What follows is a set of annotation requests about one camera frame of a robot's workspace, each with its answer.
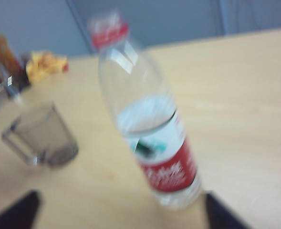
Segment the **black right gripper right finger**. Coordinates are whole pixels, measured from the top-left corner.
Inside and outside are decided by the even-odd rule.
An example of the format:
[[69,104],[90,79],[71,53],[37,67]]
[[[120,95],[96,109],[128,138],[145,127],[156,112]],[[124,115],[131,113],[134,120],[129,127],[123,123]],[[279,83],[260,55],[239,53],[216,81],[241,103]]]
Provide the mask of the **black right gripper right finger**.
[[213,193],[206,194],[205,208],[210,229],[250,229],[237,214],[225,206]]

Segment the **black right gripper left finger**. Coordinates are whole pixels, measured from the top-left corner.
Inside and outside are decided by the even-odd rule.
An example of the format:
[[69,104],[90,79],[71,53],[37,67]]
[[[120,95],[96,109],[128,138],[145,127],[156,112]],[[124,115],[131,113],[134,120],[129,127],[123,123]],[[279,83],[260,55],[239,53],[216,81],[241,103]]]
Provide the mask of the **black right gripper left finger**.
[[40,206],[40,193],[27,192],[0,213],[0,229],[32,229]]

